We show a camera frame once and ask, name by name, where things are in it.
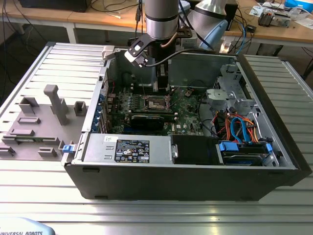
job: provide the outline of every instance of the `cable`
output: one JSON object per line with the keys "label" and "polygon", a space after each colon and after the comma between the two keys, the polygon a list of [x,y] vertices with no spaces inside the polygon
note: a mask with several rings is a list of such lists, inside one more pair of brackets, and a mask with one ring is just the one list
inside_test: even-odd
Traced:
{"label": "cable", "polygon": [[176,39],[176,37],[178,36],[178,33],[174,33],[173,36],[171,37],[171,39],[165,43],[165,44],[161,44],[161,48],[166,48],[168,47],[170,44],[172,44],[172,42]]}
{"label": "cable", "polygon": [[137,10],[136,10],[136,15],[135,15],[135,21],[136,21],[136,27],[135,27],[135,41],[137,39],[137,30],[138,30],[138,23],[141,18],[141,12],[140,12],[140,5],[138,5]]}
{"label": "cable", "polygon": [[203,122],[205,122],[205,121],[209,121],[209,119],[205,119],[205,120],[201,120],[201,118],[200,118],[200,106],[201,106],[201,103],[202,103],[202,100],[203,100],[203,98],[205,97],[205,93],[202,95],[202,97],[201,97],[201,99],[200,99],[200,102],[199,102],[199,106],[198,106],[198,118],[199,118],[199,121],[200,121],[200,123],[202,124],[202,126],[205,128],[205,129],[207,129],[210,133],[211,133],[211,135],[212,136],[214,136],[214,137],[216,137],[216,138],[218,138],[219,139],[219,137],[214,133],[214,131],[212,131],[210,128],[208,128]]}
{"label": "cable", "polygon": [[241,125],[243,127],[243,135],[244,135],[244,138],[245,138],[245,141],[246,142],[250,142],[250,138],[249,138],[249,135],[246,133],[246,124],[244,123],[244,120],[240,117],[235,117],[232,119],[231,123],[230,123],[230,132],[232,134],[232,136],[238,140],[239,143],[242,143],[241,139],[238,138],[238,136],[236,136],[235,132],[234,132],[234,123],[236,120],[239,120],[241,122]]}
{"label": "cable", "polygon": [[27,39],[26,39],[26,49],[27,49],[27,51],[28,51],[28,39],[29,39],[30,33],[31,33],[31,31],[32,31],[33,29],[34,29],[34,28],[31,28],[31,29],[30,29],[30,31],[28,32]]}
{"label": "cable", "polygon": [[5,92],[5,85],[6,85],[6,73],[7,73],[7,61],[6,61],[6,44],[5,44],[5,28],[4,28],[4,7],[6,4],[6,0],[3,0],[3,6],[2,6],[2,27],[3,27],[3,45],[4,45],[4,84],[3,84],[3,91],[2,96],[0,97],[0,103],[4,100],[4,92]]}
{"label": "cable", "polygon": [[36,30],[36,32],[39,34],[39,36],[47,43],[47,40],[43,37],[43,35],[37,30],[37,28],[28,20],[28,18],[26,18],[26,16],[20,11],[20,9],[18,8],[18,6],[16,6],[15,1],[12,1],[16,7],[16,9],[20,12],[20,14],[25,18],[25,20],[27,20],[27,22]]}
{"label": "cable", "polygon": [[254,128],[254,138],[255,138],[255,141],[256,142],[259,142],[259,140],[258,140],[258,138],[257,138],[257,136],[256,136],[256,130],[255,130],[256,128]]}
{"label": "cable", "polygon": [[302,47],[302,49],[303,49],[303,51],[304,51],[309,57],[313,58],[313,55],[308,54],[308,52],[307,52],[306,50],[308,50],[309,52],[312,52],[312,51],[310,51],[309,49],[307,49],[307,48],[305,48],[305,47]]}
{"label": "cable", "polygon": [[[190,21],[188,20],[188,17],[187,17],[187,15],[186,15],[186,12],[185,12],[184,8],[182,7],[182,4],[181,4],[180,0],[178,1],[178,3],[179,3],[180,9],[181,9],[181,11],[182,11],[182,13],[183,13],[183,15],[184,15],[184,17],[185,17],[185,19],[186,19],[186,21],[187,21],[189,27],[190,27],[192,30],[194,30],[194,28],[192,27]],[[206,40],[204,40],[197,32],[196,32],[196,35],[197,35],[197,37],[198,37],[205,45],[207,45],[210,49],[214,50],[214,48],[213,48]]]}
{"label": "cable", "polygon": [[121,5],[121,4],[124,4],[127,0],[124,0],[122,1],[121,3],[112,3],[112,4],[109,4],[107,6],[104,7],[104,9],[107,9],[109,6],[116,6],[116,5]]}
{"label": "cable", "polygon": [[141,35],[143,35],[143,0],[139,0],[141,10]]}
{"label": "cable", "polygon": [[112,10],[112,11],[102,11],[102,10],[99,10],[99,9],[96,9],[96,8],[93,7],[93,5],[94,5],[97,1],[99,1],[99,0],[94,1],[94,2],[90,5],[90,7],[91,7],[93,10],[95,10],[95,11],[100,11],[100,12],[121,11],[121,10],[124,10],[124,9],[126,9],[126,8],[129,8],[129,7],[138,6],[138,4],[134,4],[134,5],[130,5],[130,6],[125,6],[125,7],[120,8],[120,9],[115,9],[115,10]]}
{"label": "cable", "polygon": [[304,70],[304,73],[308,70],[308,68],[310,67],[310,64],[311,64],[312,62],[313,62],[313,58],[312,58],[312,60],[308,63],[306,69]]}
{"label": "cable", "polygon": [[[10,18],[9,18],[9,16],[8,16],[8,13],[6,12],[6,6],[4,6],[4,11],[5,11],[6,17],[7,17],[8,21],[9,21],[11,27],[14,29],[13,31],[15,31],[15,32],[17,33],[17,35],[18,35],[18,37],[19,37],[21,43],[22,43],[24,46],[26,46],[26,44],[25,44],[25,43],[23,42],[23,40],[22,40],[22,35],[14,28],[14,25],[12,25],[12,23],[11,23],[11,21],[10,21]],[[37,51],[38,53],[40,53],[40,51],[39,51],[37,48],[33,47],[32,45],[28,45],[28,46],[29,46],[30,48],[33,48],[33,49],[34,49],[35,51]],[[37,57],[37,55],[31,53],[27,47],[26,47],[26,49],[27,49],[27,52],[28,52],[29,54],[31,54],[32,56]]]}
{"label": "cable", "polygon": [[184,19],[180,16],[180,14],[178,14],[178,18],[179,18],[179,20],[182,22],[182,24],[183,24],[185,27],[187,27],[187,25],[186,25]]}
{"label": "cable", "polygon": [[313,53],[313,51],[311,51],[311,50],[307,49],[306,47],[304,47],[304,49],[306,49],[306,50],[308,50],[309,52]]}
{"label": "cable", "polygon": [[188,48],[188,49],[184,49],[184,50],[180,50],[180,51],[176,51],[175,53],[169,55],[168,57],[166,57],[165,59],[155,63],[155,64],[150,64],[150,65],[145,65],[145,67],[155,67],[155,66],[158,66],[160,64],[163,64],[165,61],[173,58],[174,56],[176,55],[179,55],[183,52],[188,52],[188,51],[192,51],[192,52],[205,52],[206,54],[215,54],[214,51],[211,51],[211,50],[206,50],[206,49],[203,49],[203,48]]}
{"label": "cable", "polygon": [[242,23],[240,23],[240,22],[237,22],[237,23],[239,23],[242,26],[242,28],[243,28],[244,39],[243,39],[243,42],[241,43],[241,47],[240,47],[239,51],[237,51],[236,55],[238,55],[239,52],[242,50],[242,48],[244,46],[244,43],[245,43],[245,39],[246,39],[246,31],[245,31],[244,25]]}

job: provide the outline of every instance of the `black computer case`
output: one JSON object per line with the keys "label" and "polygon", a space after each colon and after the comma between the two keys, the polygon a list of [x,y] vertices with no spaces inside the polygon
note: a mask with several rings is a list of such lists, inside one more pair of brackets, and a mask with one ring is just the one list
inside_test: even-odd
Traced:
{"label": "black computer case", "polygon": [[51,8],[85,12],[91,0],[19,0],[25,8]]}

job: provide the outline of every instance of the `metal bracket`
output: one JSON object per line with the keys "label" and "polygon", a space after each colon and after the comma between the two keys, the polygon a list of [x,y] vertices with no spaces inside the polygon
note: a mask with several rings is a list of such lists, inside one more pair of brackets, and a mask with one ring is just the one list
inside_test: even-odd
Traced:
{"label": "metal bracket", "polygon": [[128,53],[136,58],[139,56],[143,50],[152,42],[156,41],[156,39],[151,38],[148,34],[143,34],[139,37],[129,48]]}
{"label": "metal bracket", "polygon": [[189,27],[182,26],[177,30],[177,38],[191,38],[192,32]]}

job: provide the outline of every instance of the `desk leg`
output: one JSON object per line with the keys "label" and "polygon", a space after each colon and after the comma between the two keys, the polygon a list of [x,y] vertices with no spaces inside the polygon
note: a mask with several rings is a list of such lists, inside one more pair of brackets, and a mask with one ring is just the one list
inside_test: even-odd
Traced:
{"label": "desk leg", "polygon": [[76,29],[73,23],[66,23],[65,28],[67,29],[67,35],[70,43],[78,43]]}
{"label": "desk leg", "polygon": [[18,31],[19,34],[21,35],[25,34],[22,23],[14,23],[14,25],[15,25],[14,28],[16,29],[16,31]]}
{"label": "desk leg", "polygon": [[106,41],[106,43],[108,43],[110,41],[108,30],[104,30],[104,40]]}

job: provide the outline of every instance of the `black cover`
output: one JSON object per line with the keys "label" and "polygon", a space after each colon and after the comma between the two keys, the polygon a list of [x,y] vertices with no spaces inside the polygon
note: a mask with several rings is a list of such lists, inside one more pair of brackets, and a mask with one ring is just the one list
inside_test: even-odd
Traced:
{"label": "black cover", "polygon": [[19,0],[25,8],[51,8],[85,12],[91,0]]}
{"label": "black cover", "polygon": [[216,149],[218,140],[206,136],[172,135],[172,143],[177,145],[178,158],[174,164],[219,165]]}

